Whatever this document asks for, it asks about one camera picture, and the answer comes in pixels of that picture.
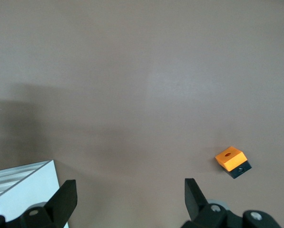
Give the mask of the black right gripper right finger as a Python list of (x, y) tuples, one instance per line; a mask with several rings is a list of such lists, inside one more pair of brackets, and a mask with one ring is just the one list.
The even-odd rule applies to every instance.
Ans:
[(185, 179), (185, 205), (190, 216), (181, 228), (280, 228), (269, 214), (247, 210), (240, 217), (217, 203), (209, 203), (195, 179)]

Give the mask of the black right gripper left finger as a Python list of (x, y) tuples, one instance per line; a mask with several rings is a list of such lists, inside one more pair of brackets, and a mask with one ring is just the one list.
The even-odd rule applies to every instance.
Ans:
[(30, 208), (7, 222), (0, 215), (0, 228), (64, 228), (78, 203), (75, 180), (67, 180), (42, 207)]

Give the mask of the white drawer cabinet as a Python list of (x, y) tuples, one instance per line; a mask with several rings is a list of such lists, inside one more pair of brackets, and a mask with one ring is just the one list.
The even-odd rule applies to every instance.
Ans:
[(59, 189), (53, 160), (0, 170), (0, 216), (12, 221), (42, 207)]

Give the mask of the orange and black button box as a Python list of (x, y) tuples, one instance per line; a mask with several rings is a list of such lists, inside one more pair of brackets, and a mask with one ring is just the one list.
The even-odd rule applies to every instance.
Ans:
[(244, 152), (233, 146), (216, 155), (215, 159), (233, 179), (238, 178), (252, 168)]

